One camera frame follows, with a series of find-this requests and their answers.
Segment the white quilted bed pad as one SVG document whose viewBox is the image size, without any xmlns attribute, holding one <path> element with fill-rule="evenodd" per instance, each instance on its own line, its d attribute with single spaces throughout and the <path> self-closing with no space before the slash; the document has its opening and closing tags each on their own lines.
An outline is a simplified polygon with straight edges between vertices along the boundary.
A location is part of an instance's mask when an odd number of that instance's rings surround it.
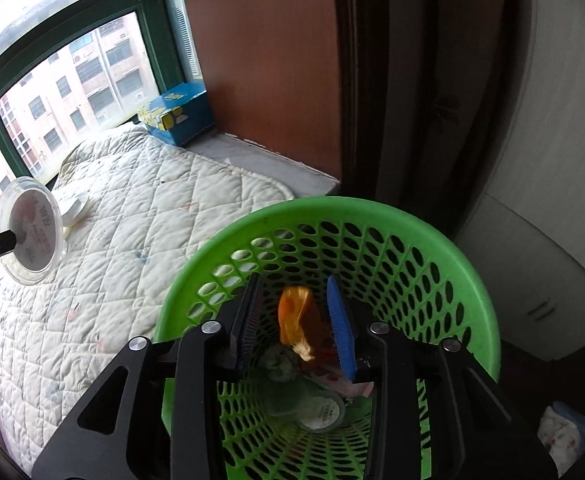
<svg viewBox="0 0 585 480">
<path fill-rule="evenodd" d="M 53 193 L 88 211 L 42 282 L 0 265 L 0 423 L 30 471 L 92 381 L 132 337 L 151 336 L 183 266 L 216 233 L 293 193 L 282 183 L 166 144 L 140 125 L 96 132 Z"/>
</svg>

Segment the pink snack wrapper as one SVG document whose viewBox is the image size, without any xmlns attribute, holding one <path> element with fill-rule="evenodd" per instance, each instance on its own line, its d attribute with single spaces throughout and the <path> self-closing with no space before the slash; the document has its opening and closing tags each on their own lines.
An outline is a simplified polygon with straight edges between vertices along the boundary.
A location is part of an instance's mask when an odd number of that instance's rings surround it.
<svg viewBox="0 0 585 480">
<path fill-rule="evenodd" d="M 329 388 L 343 398 L 368 398 L 374 390 L 373 382 L 352 382 L 341 370 L 331 370 L 326 378 Z"/>
</svg>

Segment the white cabinet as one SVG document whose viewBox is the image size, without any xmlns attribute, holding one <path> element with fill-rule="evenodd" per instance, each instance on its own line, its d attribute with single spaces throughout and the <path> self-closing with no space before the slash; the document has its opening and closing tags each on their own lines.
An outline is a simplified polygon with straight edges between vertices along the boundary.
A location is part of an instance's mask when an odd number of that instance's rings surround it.
<svg viewBox="0 0 585 480">
<path fill-rule="evenodd" d="M 557 360 L 585 346 L 585 0 L 521 0 L 515 74 L 459 243 L 502 336 Z"/>
</svg>

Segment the green plastic trash basket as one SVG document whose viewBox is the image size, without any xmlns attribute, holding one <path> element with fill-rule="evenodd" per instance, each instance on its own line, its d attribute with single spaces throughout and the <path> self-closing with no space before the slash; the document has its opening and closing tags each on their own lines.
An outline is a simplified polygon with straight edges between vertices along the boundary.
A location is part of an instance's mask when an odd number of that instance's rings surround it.
<svg viewBox="0 0 585 480">
<path fill-rule="evenodd" d="M 497 316 L 457 246 L 349 197 L 238 220 L 186 264 L 155 337 L 181 344 L 162 417 L 220 479 L 475 478 Z"/>
</svg>

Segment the orange red snack wrapper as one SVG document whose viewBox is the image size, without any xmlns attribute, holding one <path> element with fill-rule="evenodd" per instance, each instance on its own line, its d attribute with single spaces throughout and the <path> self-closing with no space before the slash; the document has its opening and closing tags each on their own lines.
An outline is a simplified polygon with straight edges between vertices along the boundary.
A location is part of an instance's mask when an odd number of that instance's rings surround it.
<svg viewBox="0 0 585 480">
<path fill-rule="evenodd" d="M 340 369 L 338 351 L 335 346 L 334 335 L 330 330 L 314 332 L 308 338 L 310 359 L 302 364 L 305 370 Z"/>
</svg>

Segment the green window frame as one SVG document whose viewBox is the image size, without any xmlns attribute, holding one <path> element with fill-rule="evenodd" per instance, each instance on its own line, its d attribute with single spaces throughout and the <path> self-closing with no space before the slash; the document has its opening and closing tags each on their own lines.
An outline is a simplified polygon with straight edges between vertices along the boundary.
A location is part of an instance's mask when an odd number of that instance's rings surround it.
<svg viewBox="0 0 585 480">
<path fill-rule="evenodd" d="M 164 0 L 79 0 L 35 26 L 0 55 L 0 97 L 54 51 L 113 18 L 134 12 L 160 91 L 186 81 Z M 0 119 L 0 151 L 15 176 L 30 174 Z"/>
</svg>

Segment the blue yellow tissue box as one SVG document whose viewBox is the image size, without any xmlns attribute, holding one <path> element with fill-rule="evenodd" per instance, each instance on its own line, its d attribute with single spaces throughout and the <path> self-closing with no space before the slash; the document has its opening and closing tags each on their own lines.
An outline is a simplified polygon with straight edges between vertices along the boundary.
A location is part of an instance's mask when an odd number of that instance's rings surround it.
<svg viewBox="0 0 585 480">
<path fill-rule="evenodd" d="M 202 81 L 178 84 L 143 106 L 137 117 L 153 136 L 181 148 L 215 125 Z"/>
</svg>

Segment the floral cloth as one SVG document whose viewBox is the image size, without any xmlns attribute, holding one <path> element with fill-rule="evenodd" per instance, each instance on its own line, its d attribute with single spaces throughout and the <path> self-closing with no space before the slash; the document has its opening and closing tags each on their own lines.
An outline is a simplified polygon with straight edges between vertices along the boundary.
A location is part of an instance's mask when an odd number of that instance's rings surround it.
<svg viewBox="0 0 585 480">
<path fill-rule="evenodd" d="M 540 420 L 538 438 L 562 477 L 585 452 L 585 416 L 561 402 L 548 406 Z"/>
</svg>

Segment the small clear square container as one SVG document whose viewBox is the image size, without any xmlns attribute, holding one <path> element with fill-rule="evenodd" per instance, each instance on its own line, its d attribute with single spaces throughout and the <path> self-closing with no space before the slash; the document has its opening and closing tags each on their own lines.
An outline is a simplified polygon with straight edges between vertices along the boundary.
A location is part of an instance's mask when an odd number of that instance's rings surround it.
<svg viewBox="0 0 585 480">
<path fill-rule="evenodd" d="M 345 402 L 338 394 L 300 377 L 276 382 L 265 397 L 265 406 L 272 417 L 295 422 L 314 434 L 338 428 L 346 415 Z"/>
</svg>

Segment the brown wooden wardrobe panel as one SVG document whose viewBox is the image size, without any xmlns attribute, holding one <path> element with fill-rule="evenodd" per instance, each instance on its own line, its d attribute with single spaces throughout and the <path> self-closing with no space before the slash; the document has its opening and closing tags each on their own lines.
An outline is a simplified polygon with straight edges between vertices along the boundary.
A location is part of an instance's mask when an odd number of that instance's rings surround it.
<svg viewBox="0 0 585 480">
<path fill-rule="evenodd" d="M 335 0 L 185 4 L 219 129 L 340 177 Z"/>
</svg>

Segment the small orange candy wrapper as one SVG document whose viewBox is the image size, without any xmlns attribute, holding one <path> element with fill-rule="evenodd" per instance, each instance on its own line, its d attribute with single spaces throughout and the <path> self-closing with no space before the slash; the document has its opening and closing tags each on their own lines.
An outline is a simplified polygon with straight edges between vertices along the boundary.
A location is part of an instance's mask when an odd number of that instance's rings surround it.
<svg viewBox="0 0 585 480">
<path fill-rule="evenodd" d="M 279 340 L 305 362 L 317 358 L 323 340 L 319 308 L 309 288 L 287 286 L 277 307 Z"/>
</svg>

